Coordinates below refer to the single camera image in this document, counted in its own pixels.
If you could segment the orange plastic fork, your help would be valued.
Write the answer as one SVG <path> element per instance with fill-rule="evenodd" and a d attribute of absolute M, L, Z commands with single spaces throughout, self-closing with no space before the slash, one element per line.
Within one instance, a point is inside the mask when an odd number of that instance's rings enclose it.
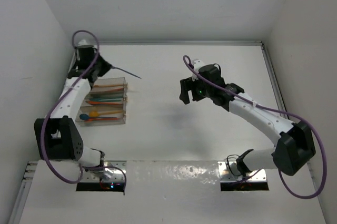
<path fill-rule="evenodd" d="M 104 90 L 101 91 L 102 93 L 113 93 L 113 92 L 119 92 L 119 91 L 124 91 L 123 88 L 115 88 L 115 89 L 109 89 L 109 90 Z"/>

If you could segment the blue plastic spoon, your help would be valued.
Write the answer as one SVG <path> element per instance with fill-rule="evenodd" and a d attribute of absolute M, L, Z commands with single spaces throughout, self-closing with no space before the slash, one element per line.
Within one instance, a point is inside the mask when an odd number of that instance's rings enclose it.
<path fill-rule="evenodd" d="M 99 119 L 103 119 L 104 117 L 90 116 L 89 114 L 80 114 L 79 118 L 83 121 L 88 121 L 88 120 L 99 120 Z"/>

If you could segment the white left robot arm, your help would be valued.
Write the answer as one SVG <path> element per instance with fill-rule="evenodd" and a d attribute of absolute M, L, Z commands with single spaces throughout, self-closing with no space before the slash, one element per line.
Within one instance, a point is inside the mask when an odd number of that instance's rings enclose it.
<path fill-rule="evenodd" d="M 45 160 L 74 161 L 83 167 L 98 167 L 102 152 L 86 147 L 75 125 L 77 113 L 92 90 L 94 82 L 103 76 L 111 65 L 99 56 L 92 68 L 81 78 L 97 54 L 93 45 L 82 45 L 75 49 L 76 60 L 65 82 L 61 101 L 50 117 L 34 122 L 34 130 L 40 157 Z"/>

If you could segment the orange plastic spoon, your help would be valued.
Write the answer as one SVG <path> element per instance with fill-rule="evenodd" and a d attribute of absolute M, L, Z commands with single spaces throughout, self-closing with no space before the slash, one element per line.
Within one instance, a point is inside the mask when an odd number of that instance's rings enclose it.
<path fill-rule="evenodd" d="M 87 119 L 84 119 L 84 121 L 115 121 L 120 120 L 120 118 L 117 117 L 89 117 Z"/>

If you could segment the orange plastic knife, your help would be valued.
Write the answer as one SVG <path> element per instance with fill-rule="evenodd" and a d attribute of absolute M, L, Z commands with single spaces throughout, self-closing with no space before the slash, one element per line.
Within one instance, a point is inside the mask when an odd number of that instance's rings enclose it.
<path fill-rule="evenodd" d="M 103 105 L 103 106 L 120 106 L 120 105 L 123 105 L 123 103 L 105 103 L 105 102 L 86 102 L 90 105 L 93 105 L 93 106 L 98 106 L 98 105 Z"/>

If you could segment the yellow plastic spoon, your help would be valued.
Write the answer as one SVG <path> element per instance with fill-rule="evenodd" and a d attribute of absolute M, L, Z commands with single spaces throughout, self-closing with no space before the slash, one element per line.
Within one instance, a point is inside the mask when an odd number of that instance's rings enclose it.
<path fill-rule="evenodd" d="M 90 117 L 100 117 L 105 115 L 112 115 L 112 114 L 120 114 L 122 111 L 105 111 L 105 112 L 98 112 L 98 111 L 91 111 L 89 112 Z"/>

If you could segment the blue plastic fork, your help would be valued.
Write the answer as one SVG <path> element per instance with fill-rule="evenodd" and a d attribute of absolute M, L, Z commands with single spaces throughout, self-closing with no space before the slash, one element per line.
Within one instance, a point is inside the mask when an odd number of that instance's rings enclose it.
<path fill-rule="evenodd" d="M 122 69 L 122 68 L 119 68 L 119 67 L 111 66 L 111 69 L 119 70 L 119 71 L 122 71 L 122 72 L 124 72 L 124 73 L 126 73 L 126 74 L 128 74 L 128 75 L 131 75 L 131 76 L 133 76 L 133 77 L 136 77 L 136 78 L 138 78 L 138 79 L 142 79 L 140 76 L 138 76 L 138 75 L 136 75 L 136 74 L 134 74 L 134 73 L 131 73 L 131 72 L 127 71 L 127 70 L 124 70 L 124 69 Z"/>

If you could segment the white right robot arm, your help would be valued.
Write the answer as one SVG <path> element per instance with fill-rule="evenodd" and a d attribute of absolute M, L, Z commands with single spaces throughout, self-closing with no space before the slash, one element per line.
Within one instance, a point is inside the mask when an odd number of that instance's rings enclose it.
<path fill-rule="evenodd" d="M 238 176 L 259 169 L 278 169 L 293 176 L 316 154 L 307 123 L 295 123 L 261 109 L 243 88 L 225 83 L 216 64 L 206 65 L 196 59 L 189 66 L 194 73 L 180 81 L 180 100 L 184 104 L 209 98 L 215 105 L 246 120 L 273 144 L 273 148 L 249 149 L 238 156 L 234 169 Z"/>

